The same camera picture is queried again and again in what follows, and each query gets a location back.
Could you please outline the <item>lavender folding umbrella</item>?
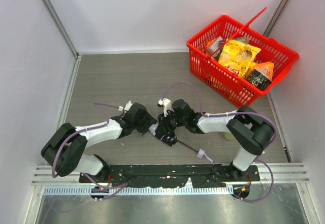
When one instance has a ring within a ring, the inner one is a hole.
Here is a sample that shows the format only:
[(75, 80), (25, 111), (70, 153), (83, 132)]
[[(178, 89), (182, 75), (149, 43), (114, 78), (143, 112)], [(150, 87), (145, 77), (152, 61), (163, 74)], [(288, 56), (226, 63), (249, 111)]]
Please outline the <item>lavender folding umbrella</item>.
[(149, 128), (149, 131), (154, 137), (156, 137), (157, 139), (159, 139), (163, 143), (169, 145), (170, 147), (172, 147), (176, 143), (180, 143), (181, 145), (183, 145), (183, 146), (187, 147), (188, 149), (194, 151), (197, 154), (197, 158), (200, 158), (200, 159), (205, 158), (208, 162), (214, 163), (214, 160), (212, 158), (208, 157), (205, 150), (203, 150), (203, 149), (200, 149), (200, 150), (194, 149), (193, 147), (191, 147), (188, 144), (184, 143), (183, 141), (179, 140), (176, 136), (166, 133), (164, 131), (163, 126), (160, 125), (159, 123), (153, 124)]

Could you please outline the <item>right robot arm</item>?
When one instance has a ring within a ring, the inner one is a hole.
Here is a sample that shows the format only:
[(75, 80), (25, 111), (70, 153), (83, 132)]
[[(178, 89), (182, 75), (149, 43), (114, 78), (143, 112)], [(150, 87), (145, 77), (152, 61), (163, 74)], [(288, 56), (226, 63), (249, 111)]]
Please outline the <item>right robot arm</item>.
[(149, 130), (169, 146), (178, 142), (175, 135), (175, 129), (178, 127), (184, 127), (193, 134), (211, 132), (231, 134), (240, 144), (229, 170), (230, 175), (236, 180), (247, 176), (250, 165), (264, 152), (277, 134), (275, 124), (249, 106), (219, 114), (196, 112), (183, 99), (173, 103), (168, 99), (162, 99), (159, 100), (158, 106), (163, 112)]

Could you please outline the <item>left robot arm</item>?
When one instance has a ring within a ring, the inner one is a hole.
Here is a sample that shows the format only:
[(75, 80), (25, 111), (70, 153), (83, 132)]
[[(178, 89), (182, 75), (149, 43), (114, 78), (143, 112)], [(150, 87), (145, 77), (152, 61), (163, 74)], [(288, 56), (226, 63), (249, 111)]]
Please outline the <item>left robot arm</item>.
[(79, 172), (94, 181), (108, 177), (109, 165), (98, 155), (87, 155), (85, 149), (108, 140), (117, 140), (137, 131), (141, 135), (150, 131), (157, 120), (146, 107), (128, 102), (118, 107), (120, 115), (89, 126), (62, 124), (41, 150), (41, 156), (52, 167), (53, 178)]

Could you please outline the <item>pale yellow bottle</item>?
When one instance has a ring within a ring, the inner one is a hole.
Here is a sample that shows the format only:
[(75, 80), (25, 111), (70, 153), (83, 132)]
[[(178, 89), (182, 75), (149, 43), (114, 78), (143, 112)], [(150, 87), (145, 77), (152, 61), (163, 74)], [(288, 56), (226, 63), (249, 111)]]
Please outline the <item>pale yellow bottle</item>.
[(224, 138), (228, 141), (233, 141), (235, 137), (232, 135), (232, 133), (225, 132), (224, 133)]

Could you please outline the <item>red plastic shopping basket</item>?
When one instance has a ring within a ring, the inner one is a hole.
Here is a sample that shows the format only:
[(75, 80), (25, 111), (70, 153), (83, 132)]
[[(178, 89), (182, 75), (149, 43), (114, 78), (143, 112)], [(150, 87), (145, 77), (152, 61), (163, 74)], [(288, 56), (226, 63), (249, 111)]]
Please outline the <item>red plastic shopping basket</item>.
[[(247, 37), (251, 45), (261, 49), (256, 62), (272, 62), (272, 83), (264, 90), (234, 75), (206, 54), (206, 45), (214, 38)], [(190, 71), (236, 107), (251, 105), (265, 96), (289, 73), (299, 59), (298, 53), (254, 31), (228, 15), (221, 15), (187, 41)]]

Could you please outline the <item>orange snack packet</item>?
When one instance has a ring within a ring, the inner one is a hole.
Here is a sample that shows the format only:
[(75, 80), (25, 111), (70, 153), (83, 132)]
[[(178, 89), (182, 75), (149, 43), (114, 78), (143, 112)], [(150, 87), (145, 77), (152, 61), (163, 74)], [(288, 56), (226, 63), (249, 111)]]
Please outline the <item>orange snack packet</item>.
[(205, 47), (206, 54), (208, 56), (212, 56), (213, 58), (218, 58), (218, 55), (220, 54), (220, 50), (217, 51), (217, 49), (220, 47), (222, 41), (223, 38), (221, 36), (209, 41)]

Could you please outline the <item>yellow chips bag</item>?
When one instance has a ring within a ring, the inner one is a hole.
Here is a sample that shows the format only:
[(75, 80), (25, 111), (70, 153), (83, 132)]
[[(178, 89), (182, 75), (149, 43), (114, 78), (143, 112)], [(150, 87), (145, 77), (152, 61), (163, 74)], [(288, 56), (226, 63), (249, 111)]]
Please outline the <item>yellow chips bag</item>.
[(222, 49), (218, 63), (238, 77), (246, 78), (261, 49), (238, 40), (229, 40)]

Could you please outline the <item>black and orange snack bag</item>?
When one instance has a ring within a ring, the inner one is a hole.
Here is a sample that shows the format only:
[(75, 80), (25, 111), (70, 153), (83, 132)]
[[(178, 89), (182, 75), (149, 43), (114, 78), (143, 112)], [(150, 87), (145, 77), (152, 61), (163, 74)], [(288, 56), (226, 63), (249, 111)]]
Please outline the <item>black and orange snack bag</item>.
[(272, 83), (274, 64), (272, 62), (253, 62), (247, 73), (246, 80), (254, 87), (265, 91)]

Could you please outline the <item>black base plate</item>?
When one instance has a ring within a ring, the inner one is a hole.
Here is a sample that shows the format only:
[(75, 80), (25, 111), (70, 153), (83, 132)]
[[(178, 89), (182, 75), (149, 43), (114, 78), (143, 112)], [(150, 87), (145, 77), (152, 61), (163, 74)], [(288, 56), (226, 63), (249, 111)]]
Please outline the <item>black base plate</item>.
[(227, 182), (257, 182), (257, 166), (244, 172), (232, 165), (180, 164), (180, 165), (106, 165), (104, 172), (91, 178), (97, 183), (112, 186), (126, 184), (133, 188), (183, 188), (188, 180), (194, 188), (220, 187)]

